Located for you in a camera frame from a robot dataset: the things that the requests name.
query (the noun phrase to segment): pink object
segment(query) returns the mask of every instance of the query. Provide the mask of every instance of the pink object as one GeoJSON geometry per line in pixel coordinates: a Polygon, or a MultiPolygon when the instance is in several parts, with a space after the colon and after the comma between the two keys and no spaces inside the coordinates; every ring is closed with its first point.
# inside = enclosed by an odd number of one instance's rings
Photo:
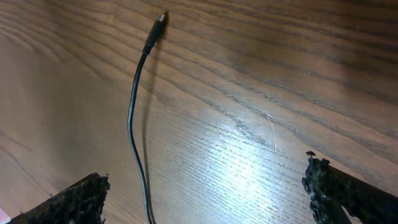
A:
{"type": "Polygon", "coordinates": [[[0,209],[0,224],[6,224],[11,221],[11,218],[3,211],[0,209]]]}

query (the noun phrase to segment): black cable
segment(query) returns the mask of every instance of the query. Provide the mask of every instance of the black cable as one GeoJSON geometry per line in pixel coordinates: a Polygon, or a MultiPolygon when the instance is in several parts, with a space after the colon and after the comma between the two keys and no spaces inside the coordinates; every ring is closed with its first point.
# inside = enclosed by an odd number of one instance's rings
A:
{"type": "Polygon", "coordinates": [[[134,154],[134,157],[136,158],[139,175],[141,177],[142,192],[144,194],[145,213],[146,213],[148,224],[153,224],[153,220],[151,218],[152,210],[151,210],[150,202],[149,202],[150,198],[149,198],[149,192],[148,192],[148,188],[147,188],[147,182],[145,180],[144,169],[142,168],[141,160],[139,159],[139,154],[138,154],[136,143],[134,142],[134,136],[132,133],[132,117],[134,114],[134,107],[136,105],[138,82],[139,82],[139,77],[141,75],[141,70],[144,66],[145,59],[149,55],[150,50],[155,45],[156,40],[159,38],[159,35],[164,28],[164,23],[163,23],[164,17],[165,17],[165,14],[163,14],[158,21],[155,21],[154,26],[152,27],[152,30],[149,33],[147,41],[145,42],[145,46],[144,46],[144,49],[142,50],[141,58],[137,64],[136,74],[134,76],[134,81],[132,83],[129,116],[128,116],[128,121],[127,121],[127,130],[129,133],[131,149],[134,154]]]}

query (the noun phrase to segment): wood grain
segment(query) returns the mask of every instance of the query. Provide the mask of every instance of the wood grain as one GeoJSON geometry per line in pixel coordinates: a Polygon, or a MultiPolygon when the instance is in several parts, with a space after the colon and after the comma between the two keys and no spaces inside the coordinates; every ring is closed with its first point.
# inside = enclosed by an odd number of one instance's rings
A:
{"type": "Polygon", "coordinates": [[[92,172],[103,216],[145,223],[134,117],[161,223],[314,223],[306,151],[398,195],[394,1],[0,1],[0,207],[14,217],[92,172]]]}

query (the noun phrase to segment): cable connector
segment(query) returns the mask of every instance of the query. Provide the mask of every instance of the cable connector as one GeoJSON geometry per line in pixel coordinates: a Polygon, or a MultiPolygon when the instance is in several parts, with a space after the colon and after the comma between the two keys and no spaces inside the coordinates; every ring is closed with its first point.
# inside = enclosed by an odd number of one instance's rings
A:
{"type": "Polygon", "coordinates": [[[165,18],[165,14],[162,14],[160,19],[158,21],[155,21],[154,25],[152,26],[152,29],[149,32],[147,41],[145,41],[145,47],[142,50],[142,52],[144,54],[150,53],[150,50],[154,47],[156,40],[161,35],[163,28],[164,28],[164,23],[163,23],[164,18],[165,18]]]}

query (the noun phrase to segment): cable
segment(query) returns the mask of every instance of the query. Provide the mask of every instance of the cable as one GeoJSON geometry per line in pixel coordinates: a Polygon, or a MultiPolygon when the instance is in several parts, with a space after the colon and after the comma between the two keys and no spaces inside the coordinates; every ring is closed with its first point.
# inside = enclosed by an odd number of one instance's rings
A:
{"type": "Polygon", "coordinates": [[[132,83],[132,90],[131,90],[131,99],[130,99],[130,107],[129,107],[129,116],[127,120],[127,130],[129,133],[129,139],[130,139],[130,145],[132,152],[134,154],[134,157],[136,158],[137,166],[138,166],[138,171],[139,175],[141,178],[141,184],[142,184],[142,192],[144,194],[144,206],[145,206],[145,213],[147,217],[147,222],[148,224],[153,224],[153,220],[151,217],[152,215],[152,210],[150,207],[150,198],[149,198],[149,192],[147,188],[147,182],[145,180],[145,173],[144,169],[142,168],[141,160],[139,159],[139,154],[137,151],[136,143],[134,142],[134,136],[132,133],[132,117],[134,114],[134,107],[136,105],[136,98],[137,98],[137,90],[138,90],[138,82],[139,82],[139,77],[141,75],[141,70],[144,66],[145,59],[150,53],[150,50],[153,48],[155,45],[156,40],[159,38],[159,35],[163,31],[164,28],[164,23],[163,20],[165,18],[165,14],[162,14],[160,19],[158,21],[155,21],[152,30],[149,32],[149,36],[147,38],[147,41],[145,42],[144,49],[142,50],[142,55],[141,58],[137,64],[137,70],[136,74],[134,76],[134,81],[132,83]]]}

